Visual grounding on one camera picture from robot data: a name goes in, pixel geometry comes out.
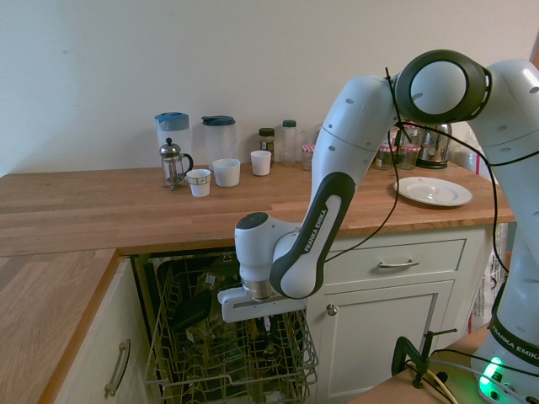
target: open dishwasher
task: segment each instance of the open dishwasher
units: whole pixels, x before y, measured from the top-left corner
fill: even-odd
[[[239,286],[233,249],[155,254],[146,382],[168,404],[304,402],[318,357],[305,311],[225,323],[216,295]]]

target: wooden countertop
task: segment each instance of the wooden countertop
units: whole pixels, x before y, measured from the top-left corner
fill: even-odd
[[[0,178],[0,402],[54,401],[99,306],[120,255],[233,246],[234,227],[265,211],[302,221],[311,173],[276,163],[255,177],[242,165],[240,184],[194,198],[161,187],[161,170],[39,173]],[[382,232],[477,226],[492,222],[488,181],[450,165],[402,177],[459,183],[473,201],[457,208],[401,198]],[[392,207],[393,171],[369,170],[339,236],[374,231]],[[513,221],[499,192],[499,222]]]
[[[115,250],[0,258],[0,402],[54,402],[115,273]]]
[[[468,205],[446,208],[401,198],[382,232],[475,226],[492,222],[491,185],[467,170],[415,168],[404,177],[437,177],[470,189]],[[311,173],[276,163],[255,177],[242,165],[240,184],[211,185],[205,198],[188,188],[163,188],[159,168],[7,175],[0,178],[0,257],[115,248],[119,254],[233,246],[234,228],[246,214],[265,211],[302,221]],[[339,236],[370,234],[392,207],[392,171],[371,169],[352,201]],[[499,221],[513,221],[500,192]]]

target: wire rack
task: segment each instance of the wire rack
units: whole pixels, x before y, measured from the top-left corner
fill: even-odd
[[[195,289],[188,272],[187,266],[169,270],[159,288],[146,368],[153,397],[168,404],[304,402],[318,366],[305,311],[274,316],[266,339],[254,338],[255,320],[226,324],[207,318],[196,325],[203,337],[189,328],[175,332],[170,313]]]

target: paper cup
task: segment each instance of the paper cup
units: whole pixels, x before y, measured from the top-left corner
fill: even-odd
[[[204,168],[188,171],[185,176],[193,196],[200,198],[210,194],[211,171]]]
[[[213,162],[213,173],[220,187],[234,187],[239,184],[240,161],[236,158],[222,158]]]
[[[251,151],[251,163],[254,175],[268,175],[270,173],[271,151]]]

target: dish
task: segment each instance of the dish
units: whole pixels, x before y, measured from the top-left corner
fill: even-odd
[[[406,198],[438,206],[465,205],[473,198],[470,191],[457,183],[429,177],[402,178],[398,181],[398,192]]]

